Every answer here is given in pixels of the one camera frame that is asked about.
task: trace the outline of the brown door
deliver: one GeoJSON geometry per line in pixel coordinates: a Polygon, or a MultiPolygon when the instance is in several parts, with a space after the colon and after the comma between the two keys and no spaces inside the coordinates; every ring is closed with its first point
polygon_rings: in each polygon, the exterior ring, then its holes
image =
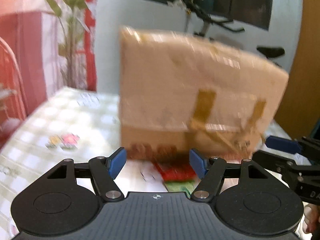
{"type": "Polygon", "coordinates": [[[300,39],[275,120],[292,137],[309,136],[320,117],[320,0],[303,0],[300,39]]]}

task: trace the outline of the red chair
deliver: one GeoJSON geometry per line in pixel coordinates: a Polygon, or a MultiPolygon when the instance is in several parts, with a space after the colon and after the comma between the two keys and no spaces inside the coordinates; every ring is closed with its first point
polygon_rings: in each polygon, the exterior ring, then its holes
{"type": "Polygon", "coordinates": [[[25,94],[16,57],[0,38],[0,148],[26,118],[25,94]]]}

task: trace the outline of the gray ribbed panel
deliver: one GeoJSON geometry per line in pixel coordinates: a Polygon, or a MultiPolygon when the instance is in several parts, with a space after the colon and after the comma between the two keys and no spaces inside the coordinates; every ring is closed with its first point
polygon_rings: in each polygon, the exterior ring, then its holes
{"type": "MultiPolygon", "coordinates": [[[[106,204],[97,218],[77,232],[46,240],[255,240],[222,224],[210,206],[195,203],[184,193],[130,193],[117,203],[106,204]]],[[[39,240],[22,233],[15,240],[39,240]]],[[[289,233],[274,240],[297,240],[289,233]]]]}

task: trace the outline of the white wall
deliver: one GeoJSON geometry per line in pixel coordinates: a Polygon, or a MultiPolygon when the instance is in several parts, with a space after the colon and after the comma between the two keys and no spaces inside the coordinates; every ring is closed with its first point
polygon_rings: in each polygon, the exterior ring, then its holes
{"type": "MultiPolygon", "coordinates": [[[[208,36],[225,44],[259,54],[261,46],[281,46],[285,56],[276,60],[290,71],[297,48],[302,15],[302,0],[273,0],[269,31],[237,22],[231,27],[245,28],[245,33],[230,33],[211,26],[208,36]]],[[[139,29],[162,29],[183,32],[185,13],[179,8],[147,0],[98,0],[95,56],[98,92],[119,92],[118,29],[129,25],[139,29]]],[[[189,28],[200,31],[202,21],[193,15],[189,28]]]]}
{"type": "MultiPolygon", "coordinates": [[[[285,55],[276,60],[287,72],[290,72],[300,35],[303,0],[273,0],[269,31],[255,26],[235,22],[232,28],[244,27],[244,33],[231,33],[218,26],[210,26],[207,37],[212,37],[227,45],[257,53],[256,47],[283,47],[285,55]]],[[[202,28],[202,21],[192,18],[195,31],[202,28]]]]}
{"type": "Polygon", "coordinates": [[[98,0],[94,45],[98,92],[119,92],[119,43],[121,25],[139,29],[183,32],[185,13],[179,8],[147,0],[98,0]]]}

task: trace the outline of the checkered tablecloth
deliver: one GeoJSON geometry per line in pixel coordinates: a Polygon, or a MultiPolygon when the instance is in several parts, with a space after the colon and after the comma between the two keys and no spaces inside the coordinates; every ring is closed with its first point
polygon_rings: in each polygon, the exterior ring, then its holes
{"type": "MultiPolygon", "coordinates": [[[[117,95],[63,88],[16,131],[0,152],[0,240],[17,233],[10,214],[12,200],[42,174],[65,158],[87,162],[119,148],[118,101],[117,95]]],[[[287,137],[275,122],[266,134],[287,137]]],[[[150,169],[150,163],[127,161],[115,182],[125,195],[165,192],[161,181],[146,181],[141,175],[150,169]]],[[[77,183],[92,190],[89,179],[77,183]]]]}

